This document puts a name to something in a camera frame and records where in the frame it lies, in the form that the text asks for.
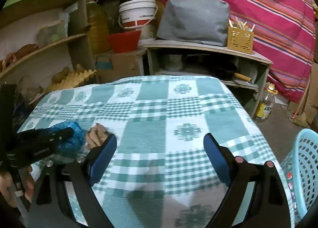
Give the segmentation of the person's hand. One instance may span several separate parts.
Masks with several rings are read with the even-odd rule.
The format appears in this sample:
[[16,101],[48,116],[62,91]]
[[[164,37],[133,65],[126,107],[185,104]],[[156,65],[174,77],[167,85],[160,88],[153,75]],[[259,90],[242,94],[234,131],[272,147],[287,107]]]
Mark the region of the person's hand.
[[[31,175],[31,172],[33,171],[31,166],[27,166],[26,168],[26,176],[25,176],[25,182],[26,182],[26,188],[25,188],[25,197],[26,199],[31,202],[33,198],[34,193],[34,179]],[[9,192],[9,188],[13,184],[12,177],[10,173],[8,172],[1,172],[0,177],[0,183],[1,183],[1,194],[8,203],[13,208],[16,208],[16,202],[14,198],[12,197],[12,194]]]

